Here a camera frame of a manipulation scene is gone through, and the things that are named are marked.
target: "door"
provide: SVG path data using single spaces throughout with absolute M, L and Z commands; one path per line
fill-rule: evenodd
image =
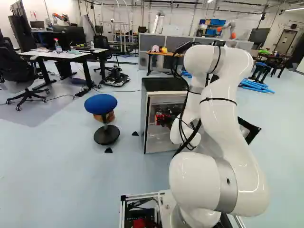
M 276 44 L 275 51 L 278 51 L 280 54 L 286 54 L 296 34 L 297 31 L 284 29 L 278 43 Z

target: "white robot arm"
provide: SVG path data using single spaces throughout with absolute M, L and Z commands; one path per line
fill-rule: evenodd
M 192 73 L 190 92 L 183 115 L 183 130 L 201 119 L 203 130 L 220 146 L 221 156 L 198 152 L 181 152 L 170 163 L 169 183 L 177 201 L 179 214 L 192 228 L 212 227 L 225 212 L 245 217 L 263 213 L 269 204 L 265 176 L 243 137 L 237 115 L 236 90 L 250 72 L 250 54 L 238 48 L 197 45 L 188 49 L 184 65 Z M 219 79 L 203 89 L 206 74 Z M 181 143 L 178 119 L 170 138 Z M 197 146 L 197 133 L 191 145 Z

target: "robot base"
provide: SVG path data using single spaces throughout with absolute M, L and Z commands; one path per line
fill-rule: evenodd
M 127 205 L 131 202 L 137 202 L 139 200 L 155 200 L 157 205 L 155 207 L 155 222 L 161 224 L 162 228 L 190 228 L 188 224 L 183 223 L 183 219 L 180 219 L 179 207 L 176 206 L 176 201 L 173 198 L 170 190 L 162 190 L 159 192 L 138 194 L 138 195 L 124 195 L 121 196 L 120 205 L 120 221 L 119 228 L 126 228 L 126 221 L 130 221 L 128 218 Z M 232 216 L 221 214 L 219 222 L 214 228 L 246 228 L 242 219 L 239 216 Z

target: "power strip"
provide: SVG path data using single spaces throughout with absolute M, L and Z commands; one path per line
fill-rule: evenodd
M 90 90 L 91 89 L 89 89 L 89 88 L 84 88 L 82 91 L 76 93 L 75 96 L 81 97 L 81 96 L 87 94 Z

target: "ceiling light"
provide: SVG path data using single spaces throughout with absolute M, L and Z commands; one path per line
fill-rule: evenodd
M 304 10 L 304 7 L 302 7 L 302 8 L 296 8 L 296 9 L 287 9 L 287 10 L 285 10 L 285 11 L 294 11 L 294 10 Z

